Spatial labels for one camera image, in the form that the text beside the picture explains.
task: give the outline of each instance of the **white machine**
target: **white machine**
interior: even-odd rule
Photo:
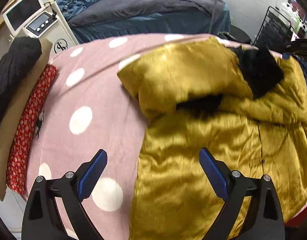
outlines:
[[[78,45],[55,0],[19,0],[4,14],[13,37],[46,38],[53,44],[51,55]]]

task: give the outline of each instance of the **shiny gold fabric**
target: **shiny gold fabric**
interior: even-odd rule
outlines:
[[[118,73],[150,119],[139,155],[130,240],[200,240],[217,217],[217,198],[198,161],[207,147],[244,176],[271,176],[284,220],[307,200],[307,88],[293,59],[277,59],[284,80],[258,100],[238,58],[216,39],[167,44]],[[224,94],[219,111],[195,118],[176,104]],[[230,237],[239,233],[245,198]]]

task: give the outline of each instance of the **white monitor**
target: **white monitor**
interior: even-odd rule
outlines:
[[[32,15],[43,9],[42,0],[19,0],[3,14],[3,19],[15,36],[32,19]]]

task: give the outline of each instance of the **blue gripper pad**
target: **blue gripper pad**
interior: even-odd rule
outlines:
[[[213,190],[215,191],[217,197],[222,198],[224,201],[228,198],[227,181],[221,174],[220,170],[217,168],[210,157],[211,153],[206,152],[206,149],[201,149],[199,153],[199,162],[203,168]]]
[[[77,197],[80,202],[90,197],[92,190],[107,165],[107,161],[107,153],[101,150],[95,161],[90,165],[89,169],[78,183]]]

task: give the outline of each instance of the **silver bolt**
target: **silver bolt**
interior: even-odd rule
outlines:
[[[239,171],[233,171],[232,175],[236,178],[239,178],[241,174]]]
[[[37,178],[36,178],[36,182],[42,182],[43,181],[43,177],[42,176],[38,176]]]
[[[66,173],[66,178],[67,179],[71,179],[73,177],[73,172],[72,171],[69,171]]]
[[[269,175],[264,175],[264,180],[265,181],[270,181],[270,176]]]

